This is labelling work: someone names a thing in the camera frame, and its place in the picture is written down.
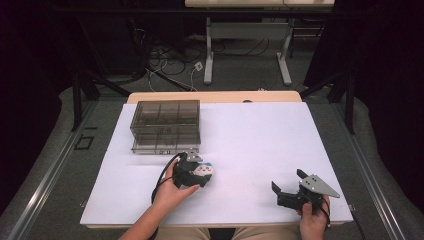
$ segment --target metal rail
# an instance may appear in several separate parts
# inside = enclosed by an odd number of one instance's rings
[[[84,125],[92,115],[96,105],[97,103],[94,101],[88,102],[81,124],[76,131],[71,132],[69,135],[58,158],[50,166],[15,227],[12,229],[12,232],[8,237],[9,240],[25,239],[28,235],[57,179],[59,178],[60,173],[65,167],[69,155],[72,153],[75,142],[84,130]]]
[[[336,115],[336,119],[342,129],[344,130],[346,137],[349,139],[350,144],[352,145],[355,154],[356,154],[356,165],[361,173],[361,176],[365,182],[365,185],[368,188],[371,198],[374,201],[375,207],[380,214],[381,220],[387,230],[390,239],[392,240],[401,240],[406,239],[405,235],[400,228],[393,211],[390,207],[389,202],[387,201],[386,196],[380,188],[379,183],[377,182],[371,167],[367,162],[367,158],[361,150],[358,141],[355,138],[355,135],[351,134],[349,130],[344,125],[344,114],[343,110],[340,107],[340,104],[331,104],[333,108],[333,112]]]

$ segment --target white desk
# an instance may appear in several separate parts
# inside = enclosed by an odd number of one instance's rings
[[[186,0],[186,7],[194,8],[331,8],[334,0]],[[285,85],[292,81],[286,57],[294,28],[294,19],[287,23],[213,23],[206,19],[206,66],[204,83],[212,83],[213,38],[277,39],[284,40],[277,53],[278,66]]]
[[[170,93],[201,100],[199,155],[216,169],[210,182],[184,201],[162,226],[237,227],[296,224],[294,210],[277,206],[274,181],[296,193],[296,169],[317,174],[341,198],[331,198],[333,223],[352,221],[308,107],[295,92]],[[153,94],[137,99],[153,100]],[[221,96],[227,103],[210,103]],[[241,103],[253,100],[253,103]],[[150,206],[151,192],[170,155],[136,155],[130,124],[136,104],[125,104],[81,218],[88,227],[128,227]]]

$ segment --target black curtain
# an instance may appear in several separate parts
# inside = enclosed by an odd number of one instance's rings
[[[61,109],[70,72],[49,39],[37,1],[1,1],[0,214],[44,147]]]
[[[418,1],[337,1],[335,10],[370,10],[363,20],[329,20],[306,86],[353,70],[355,96],[369,109],[380,157],[405,195],[424,212],[424,18]]]

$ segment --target transparent plastic box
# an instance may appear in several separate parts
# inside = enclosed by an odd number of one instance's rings
[[[140,101],[131,123],[132,150],[139,154],[176,154],[200,145],[200,101]]]

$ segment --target desk leg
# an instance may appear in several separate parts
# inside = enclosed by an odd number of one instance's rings
[[[289,51],[289,45],[292,38],[293,27],[294,27],[294,19],[291,19],[288,24],[289,30],[287,31],[287,36],[285,38],[283,47],[281,51],[277,53],[278,66],[280,67],[281,76],[283,78],[284,85],[286,86],[290,86],[292,84],[290,74],[289,74],[289,69],[287,68],[286,57],[287,57],[287,52]]]
[[[212,83],[212,66],[213,66],[213,52],[212,52],[212,36],[211,36],[211,19],[206,18],[206,66],[204,83],[209,85]]]

